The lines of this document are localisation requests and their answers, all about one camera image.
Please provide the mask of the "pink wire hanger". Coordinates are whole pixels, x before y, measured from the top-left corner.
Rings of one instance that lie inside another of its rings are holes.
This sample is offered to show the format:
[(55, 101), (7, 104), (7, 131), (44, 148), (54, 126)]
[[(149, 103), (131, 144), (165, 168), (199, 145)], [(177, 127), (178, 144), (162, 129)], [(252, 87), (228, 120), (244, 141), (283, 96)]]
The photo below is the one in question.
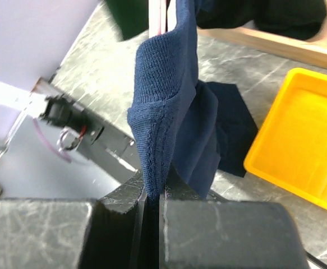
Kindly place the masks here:
[(167, 11), (168, 11), (168, 0), (160, 0), (158, 3), (158, 13), (159, 13), (159, 26), (158, 34), (165, 34), (168, 30), (168, 21), (167, 21)]

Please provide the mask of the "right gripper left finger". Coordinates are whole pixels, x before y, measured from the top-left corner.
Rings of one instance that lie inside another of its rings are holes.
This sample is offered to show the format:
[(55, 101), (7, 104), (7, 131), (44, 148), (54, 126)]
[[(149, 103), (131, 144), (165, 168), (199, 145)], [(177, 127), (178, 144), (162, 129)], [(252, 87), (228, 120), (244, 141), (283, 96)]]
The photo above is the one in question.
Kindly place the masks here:
[(144, 193), (142, 172), (93, 203), (85, 230), (79, 268), (129, 268), (139, 200)]

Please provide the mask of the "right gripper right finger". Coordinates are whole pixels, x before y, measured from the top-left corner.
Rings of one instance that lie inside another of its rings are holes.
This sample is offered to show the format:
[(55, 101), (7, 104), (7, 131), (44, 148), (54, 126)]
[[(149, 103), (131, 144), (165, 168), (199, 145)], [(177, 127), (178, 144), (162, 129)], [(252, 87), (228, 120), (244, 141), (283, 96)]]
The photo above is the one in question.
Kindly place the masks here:
[(281, 204), (203, 200), (174, 168), (160, 196), (159, 229), (160, 268), (308, 268)]

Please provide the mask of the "navy blue t-shirt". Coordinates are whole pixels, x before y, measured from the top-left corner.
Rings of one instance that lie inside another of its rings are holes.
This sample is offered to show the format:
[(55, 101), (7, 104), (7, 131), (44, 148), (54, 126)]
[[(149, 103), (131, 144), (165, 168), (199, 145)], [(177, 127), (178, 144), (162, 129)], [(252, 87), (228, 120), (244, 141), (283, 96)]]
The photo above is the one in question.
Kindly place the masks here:
[(128, 124), (136, 140), (146, 192), (164, 190), (170, 168), (205, 197), (217, 170), (237, 177), (257, 126), (234, 84), (198, 78), (196, 16), (212, 1), (177, 1), (174, 29), (137, 49)]

